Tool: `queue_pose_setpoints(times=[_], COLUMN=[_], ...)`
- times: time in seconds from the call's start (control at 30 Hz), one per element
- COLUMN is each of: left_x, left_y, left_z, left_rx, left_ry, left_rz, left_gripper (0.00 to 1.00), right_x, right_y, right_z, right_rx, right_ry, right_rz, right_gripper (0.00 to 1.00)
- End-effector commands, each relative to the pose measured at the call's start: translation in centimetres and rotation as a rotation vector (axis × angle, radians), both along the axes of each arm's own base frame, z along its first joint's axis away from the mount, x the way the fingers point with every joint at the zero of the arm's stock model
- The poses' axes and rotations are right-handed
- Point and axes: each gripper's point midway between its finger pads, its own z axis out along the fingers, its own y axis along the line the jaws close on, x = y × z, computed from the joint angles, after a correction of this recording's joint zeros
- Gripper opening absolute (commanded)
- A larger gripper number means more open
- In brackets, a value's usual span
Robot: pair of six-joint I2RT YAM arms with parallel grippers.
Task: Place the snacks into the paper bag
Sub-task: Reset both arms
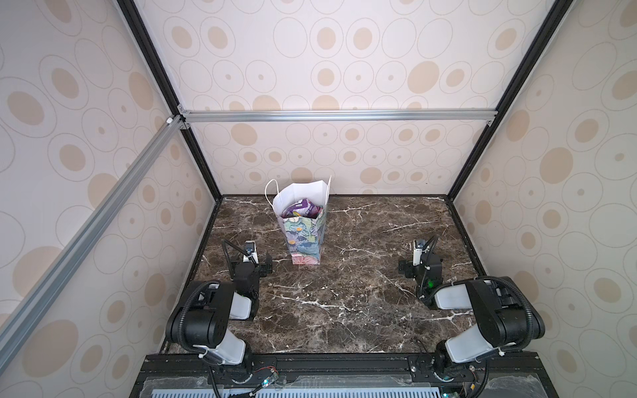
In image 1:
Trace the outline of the purple Fox's candy bag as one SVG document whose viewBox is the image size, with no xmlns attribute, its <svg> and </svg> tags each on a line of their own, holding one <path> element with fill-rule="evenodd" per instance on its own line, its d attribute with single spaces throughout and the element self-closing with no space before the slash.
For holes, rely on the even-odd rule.
<svg viewBox="0 0 637 398">
<path fill-rule="evenodd" d="M 304 198 L 289 205 L 283 212 L 282 218 L 293 218 L 293 217 L 305 217 L 310 219 L 316 219 L 320 212 L 322 212 L 323 207 L 314 204 L 308 198 Z"/>
</svg>

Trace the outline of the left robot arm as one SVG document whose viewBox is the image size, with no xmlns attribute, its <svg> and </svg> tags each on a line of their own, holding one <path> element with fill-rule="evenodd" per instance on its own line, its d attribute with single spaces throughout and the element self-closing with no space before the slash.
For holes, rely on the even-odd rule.
<svg viewBox="0 0 637 398">
<path fill-rule="evenodd" d="M 249 344 L 228 329 L 231 320 L 248 321 L 259 309 L 260 280 L 271 274 L 272 257 L 260 262 L 255 254 L 231 261 L 233 280 L 194 281 L 186 288 L 165 328 L 166 340 L 209 366 L 252 370 Z"/>
</svg>

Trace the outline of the white floral paper bag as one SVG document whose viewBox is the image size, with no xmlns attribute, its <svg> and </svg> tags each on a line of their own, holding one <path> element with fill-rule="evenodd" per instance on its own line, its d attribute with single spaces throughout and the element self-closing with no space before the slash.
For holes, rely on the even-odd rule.
<svg viewBox="0 0 637 398">
<path fill-rule="evenodd" d="M 327 225 L 328 199 L 332 178 L 328 182 L 318 180 L 292 183 L 280 190 L 275 179 L 265 185 L 264 195 L 283 232 L 294 265 L 319 265 Z M 308 198 L 323 207 L 316 219 L 305 217 L 282 218 L 282 212 L 291 204 Z"/>
</svg>

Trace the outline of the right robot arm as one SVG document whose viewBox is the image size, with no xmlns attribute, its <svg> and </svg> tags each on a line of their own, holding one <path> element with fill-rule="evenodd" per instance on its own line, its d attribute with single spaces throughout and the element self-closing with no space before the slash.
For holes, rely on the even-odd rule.
<svg viewBox="0 0 637 398">
<path fill-rule="evenodd" d="M 398 270 L 416 281 L 416 298 L 427 308 L 474 315 L 472 327 L 436 345 L 431 368 L 442 379 L 461 365 L 522 351 L 546 332 L 539 312 L 509 277 L 483 275 L 444 284 L 442 261 L 435 254 L 416 263 L 401 259 Z"/>
</svg>

